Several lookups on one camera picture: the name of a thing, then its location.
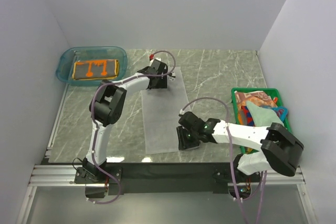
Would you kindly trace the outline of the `orange and grey towel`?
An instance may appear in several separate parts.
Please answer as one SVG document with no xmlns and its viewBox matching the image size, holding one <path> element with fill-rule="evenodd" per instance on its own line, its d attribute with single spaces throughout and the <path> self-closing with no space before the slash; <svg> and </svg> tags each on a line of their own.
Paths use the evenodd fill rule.
<svg viewBox="0 0 336 224">
<path fill-rule="evenodd" d="M 76 61 L 73 66 L 74 80 L 115 79 L 119 74 L 119 61 L 97 59 Z"/>
</svg>

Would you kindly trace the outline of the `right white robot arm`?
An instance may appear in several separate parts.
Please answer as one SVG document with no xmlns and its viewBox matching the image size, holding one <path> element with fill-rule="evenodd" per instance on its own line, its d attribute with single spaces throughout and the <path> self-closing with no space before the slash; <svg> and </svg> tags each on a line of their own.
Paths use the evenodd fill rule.
<svg viewBox="0 0 336 224">
<path fill-rule="evenodd" d="M 194 113 L 185 112 L 178 124 L 176 131 L 180 151 L 196 148 L 201 142 L 253 149 L 254 153 L 239 154 L 234 158 L 231 175 L 238 182 L 266 170 L 293 177 L 304 150 L 304 145 L 279 123 L 245 126 L 213 118 L 203 121 Z"/>
</svg>

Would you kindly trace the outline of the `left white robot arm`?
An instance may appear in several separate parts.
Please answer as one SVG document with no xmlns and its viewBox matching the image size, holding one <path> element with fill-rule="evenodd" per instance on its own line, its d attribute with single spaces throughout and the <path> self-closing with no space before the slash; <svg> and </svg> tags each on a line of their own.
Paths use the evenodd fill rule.
<svg viewBox="0 0 336 224">
<path fill-rule="evenodd" d="M 168 66 L 159 59 L 132 76 L 120 81 L 103 80 L 92 98 L 89 110 L 92 119 L 90 147 L 82 161 L 82 169 L 93 183 L 106 176 L 107 144 L 112 126 L 121 117 L 127 97 L 142 90 L 167 88 Z"/>
</svg>

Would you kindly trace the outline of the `pale green towel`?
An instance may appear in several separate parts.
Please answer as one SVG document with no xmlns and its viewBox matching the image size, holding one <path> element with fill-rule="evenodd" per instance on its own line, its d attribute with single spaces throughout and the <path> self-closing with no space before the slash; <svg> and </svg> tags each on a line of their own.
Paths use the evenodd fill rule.
<svg viewBox="0 0 336 224">
<path fill-rule="evenodd" d="M 255 126 L 271 126 L 273 123 L 278 123 L 284 126 L 284 123 L 281 121 L 275 111 L 259 107 L 250 101 L 246 102 L 246 107 L 253 118 Z"/>
</svg>

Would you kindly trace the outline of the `brown patterned towel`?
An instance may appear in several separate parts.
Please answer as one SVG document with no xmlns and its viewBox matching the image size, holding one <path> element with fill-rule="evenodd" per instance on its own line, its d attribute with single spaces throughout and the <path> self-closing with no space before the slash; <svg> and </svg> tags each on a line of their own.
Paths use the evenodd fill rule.
<svg viewBox="0 0 336 224">
<path fill-rule="evenodd" d="M 246 106 L 247 101 L 257 105 L 257 106 L 270 106 L 276 108 L 277 105 L 271 96 L 267 95 L 264 91 L 253 91 L 253 92 L 234 92 L 236 103 L 239 107 Z"/>
</svg>

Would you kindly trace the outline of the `teal transparent plastic bin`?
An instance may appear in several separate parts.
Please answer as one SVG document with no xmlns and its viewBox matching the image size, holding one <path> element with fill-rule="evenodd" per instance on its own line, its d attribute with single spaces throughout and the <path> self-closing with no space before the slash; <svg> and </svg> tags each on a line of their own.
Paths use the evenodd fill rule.
<svg viewBox="0 0 336 224">
<path fill-rule="evenodd" d="M 75 87 L 96 87 L 101 80 L 75 80 L 72 77 L 74 64 L 83 60 L 117 60 L 119 62 L 118 75 L 112 81 L 121 80 L 128 66 L 127 53 L 120 47 L 74 47 L 65 51 L 60 57 L 56 69 L 56 77 L 59 81 Z"/>
</svg>

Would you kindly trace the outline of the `red and blue cloth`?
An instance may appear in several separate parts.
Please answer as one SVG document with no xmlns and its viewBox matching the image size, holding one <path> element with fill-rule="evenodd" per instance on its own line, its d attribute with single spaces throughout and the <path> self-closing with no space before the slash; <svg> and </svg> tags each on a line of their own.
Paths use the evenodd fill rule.
<svg viewBox="0 0 336 224">
<path fill-rule="evenodd" d="M 238 107 L 238 123 L 241 125 L 246 125 L 246 126 L 255 126 L 254 125 L 254 121 L 253 118 L 249 112 L 249 110 L 247 109 L 246 106 L 237 106 Z M 272 108 L 270 106 L 260 106 L 262 108 L 267 108 L 267 109 L 271 109 L 273 111 L 275 111 L 275 113 L 278 115 L 278 117 L 281 119 L 281 121 L 284 123 L 286 116 L 288 114 L 288 110 L 287 108 L 283 107 L 283 106 L 277 106 L 276 108 Z"/>
</svg>

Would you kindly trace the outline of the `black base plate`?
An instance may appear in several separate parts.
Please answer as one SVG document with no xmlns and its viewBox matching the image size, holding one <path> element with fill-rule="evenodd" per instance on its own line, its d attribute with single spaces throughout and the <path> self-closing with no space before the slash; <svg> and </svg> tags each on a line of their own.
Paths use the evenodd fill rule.
<svg viewBox="0 0 336 224">
<path fill-rule="evenodd" d="M 74 182 L 85 185 L 88 198 L 135 193 L 227 194 L 232 188 L 229 163 L 107 163 L 104 170 L 113 177 L 78 167 Z"/>
</svg>

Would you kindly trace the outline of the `aluminium rail frame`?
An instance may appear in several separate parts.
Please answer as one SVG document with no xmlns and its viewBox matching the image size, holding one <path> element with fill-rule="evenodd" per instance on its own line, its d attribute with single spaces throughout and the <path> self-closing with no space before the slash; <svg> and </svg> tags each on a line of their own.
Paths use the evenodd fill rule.
<svg viewBox="0 0 336 224">
<path fill-rule="evenodd" d="M 38 187 L 83 187 L 85 185 L 76 185 L 74 182 L 75 173 L 79 164 L 71 166 L 70 164 L 42 164 L 35 165 L 29 179 L 27 193 L 20 210 L 18 221 L 24 223 L 28 219 L 28 211 L 32 206 L 32 201 Z M 235 197 L 234 185 L 231 183 L 232 188 L 225 195 Z M 162 193 L 136 193 L 136 194 L 162 194 Z"/>
</svg>

